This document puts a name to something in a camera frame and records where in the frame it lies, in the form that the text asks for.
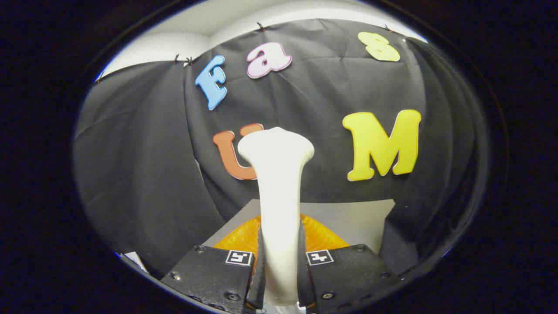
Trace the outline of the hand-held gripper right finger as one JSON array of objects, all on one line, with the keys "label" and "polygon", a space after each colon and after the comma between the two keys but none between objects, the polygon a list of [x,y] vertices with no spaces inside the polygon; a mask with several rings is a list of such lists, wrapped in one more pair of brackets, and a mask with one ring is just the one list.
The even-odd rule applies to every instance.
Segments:
[{"label": "hand-held gripper right finger", "polygon": [[348,245],[309,216],[301,216],[298,247],[298,302],[309,314],[356,312],[399,285],[399,277],[371,248]]}]

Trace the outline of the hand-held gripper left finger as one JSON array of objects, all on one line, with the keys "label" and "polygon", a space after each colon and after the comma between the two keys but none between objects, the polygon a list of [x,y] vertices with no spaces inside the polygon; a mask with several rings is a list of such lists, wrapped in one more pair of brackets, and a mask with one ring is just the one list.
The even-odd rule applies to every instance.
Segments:
[{"label": "hand-held gripper left finger", "polygon": [[231,314],[264,307],[260,217],[241,224],[215,246],[194,246],[162,279],[188,298]]}]

